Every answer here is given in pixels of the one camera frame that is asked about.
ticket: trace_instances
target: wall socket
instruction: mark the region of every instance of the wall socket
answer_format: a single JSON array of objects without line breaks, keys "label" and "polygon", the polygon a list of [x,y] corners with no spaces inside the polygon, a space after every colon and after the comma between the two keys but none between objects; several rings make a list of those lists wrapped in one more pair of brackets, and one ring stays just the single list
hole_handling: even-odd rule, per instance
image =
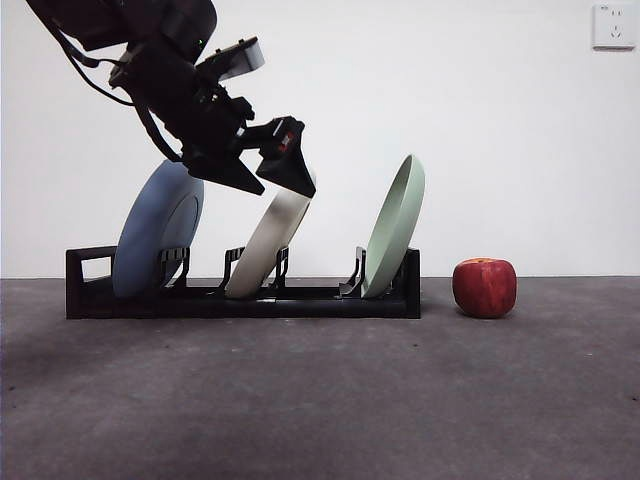
[{"label": "wall socket", "polygon": [[638,7],[635,2],[594,5],[593,48],[633,50],[638,38],[638,23]]}]

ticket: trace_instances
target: gray floor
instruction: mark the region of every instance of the gray floor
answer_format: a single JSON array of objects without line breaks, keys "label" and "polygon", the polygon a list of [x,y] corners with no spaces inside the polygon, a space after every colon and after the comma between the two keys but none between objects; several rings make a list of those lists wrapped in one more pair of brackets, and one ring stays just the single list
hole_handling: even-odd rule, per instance
[{"label": "gray floor", "polygon": [[64,319],[2,284],[3,479],[638,479],[640,278],[478,321]]}]

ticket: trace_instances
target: plate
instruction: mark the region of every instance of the plate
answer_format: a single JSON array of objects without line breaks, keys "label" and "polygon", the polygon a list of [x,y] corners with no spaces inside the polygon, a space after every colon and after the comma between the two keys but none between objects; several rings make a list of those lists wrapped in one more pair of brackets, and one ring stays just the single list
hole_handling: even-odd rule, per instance
[{"label": "plate", "polygon": [[[193,178],[182,163],[165,160],[149,177],[122,229],[111,278],[116,297],[130,298],[152,285],[160,252],[189,247],[198,228],[204,202],[204,182]],[[180,267],[167,265],[158,287]]]},{"label": "plate", "polygon": [[424,168],[409,155],[391,184],[367,245],[363,298],[382,295],[400,268],[420,215],[424,187]]},{"label": "plate", "polygon": [[[309,169],[315,185],[316,177]],[[276,267],[280,249],[286,247],[298,230],[311,199],[281,188],[267,208],[238,260],[227,288],[227,298],[243,299],[255,295]]]}]

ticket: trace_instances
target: apple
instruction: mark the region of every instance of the apple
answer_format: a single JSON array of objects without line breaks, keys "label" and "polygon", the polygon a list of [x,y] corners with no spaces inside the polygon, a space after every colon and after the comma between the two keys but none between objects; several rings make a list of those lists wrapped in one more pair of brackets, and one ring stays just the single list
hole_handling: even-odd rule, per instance
[{"label": "apple", "polygon": [[467,315],[500,318],[516,303],[518,279],[506,260],[472,258],[453,271],[453,296]]}]

